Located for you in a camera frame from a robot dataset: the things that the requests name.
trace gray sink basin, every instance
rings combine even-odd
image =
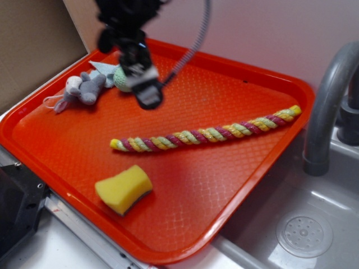
[[[302,150],[303,133],[220,237],[234,246],[236,260],[249,258],[253,268],[359,268],[359,149],[332,141],[330,170],[322,177],[302,171]]]

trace metal faucet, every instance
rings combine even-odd
[[[329,170],[329,146],[339,107],[342,126],[338,139],[359,145],[358,66],[359,41],[354,41],[338,51],[320,83],[303,151],[303,169],[309,175],[320,176]]]

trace robotic arm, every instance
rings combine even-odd
[[[96,0],[100,8],[99,20],[105,23],[98,48],[103,53],[113,46],[121,50],[119,62],[126,75],[126,84],[132,88],[143,109],[154,109],[163,100],[163,84],[153,65],[141,27],[157,15],[161,0]]]

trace gray hose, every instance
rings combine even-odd
[[[163,82],[164,85],[167,85],[168,83],[170,83],[170,81],[181,71],[181,69],[187,64],[187,62],[193,58],[193,56],[196,54],[196,52],[202,46],[202,43],[204,41],[205,35],[208,30],[210,13],[211,13],[211,1],[205,0],[205,9],[204,9],[204,14],[203,14],[203,19],[202,19],[200,31],[197,35],[197,38],[196,38],[195,42],[193,43],[192,47],[186,52],[185,55],[182,56],[182,58],[173,67],[170,74],[164,80],[164,82]]]

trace plush mouse tail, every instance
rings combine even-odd
[[[48,100],[50,100],[50,99],[55,99],[55,98],[60,98],[60,97],[63,97],[63,94],[54,95],[54,96],[48,96],[48,97],[44,98],[43,104],[44,104],[44,106],[45,106],[46,108],[53,109],[53,108],[55,108],[55,106],[49,106],[49,105],[46,104],[46,102],[47,102]]]

